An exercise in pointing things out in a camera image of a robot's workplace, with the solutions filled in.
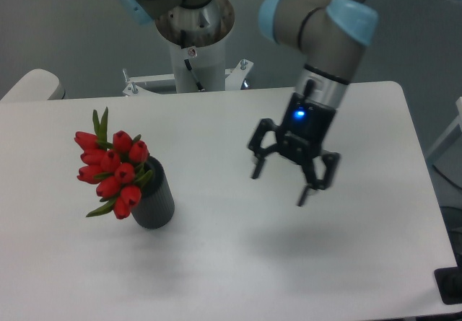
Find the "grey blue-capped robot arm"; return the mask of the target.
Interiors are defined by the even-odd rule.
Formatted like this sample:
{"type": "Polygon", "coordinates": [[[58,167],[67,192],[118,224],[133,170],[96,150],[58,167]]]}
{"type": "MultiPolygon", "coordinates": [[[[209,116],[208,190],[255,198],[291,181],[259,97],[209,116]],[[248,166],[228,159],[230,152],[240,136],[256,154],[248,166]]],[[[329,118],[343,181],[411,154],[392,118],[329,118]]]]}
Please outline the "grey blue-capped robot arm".
{"type": "MultiPolygon", "coordinates": [[[[223,42],[235,14],[228,0],[119,0],[139,24],[154,23],[169,42],[178,92],[226,89],[223,42]]],[[[277,153],[300,166],[310,191],[331,186],[340,156],[323,140],[378,24],[367,0],[264,0],[258,11],[261,34],[306,57],[280,124],[262,119],[248,143],[256,166],[277,153]]]]}

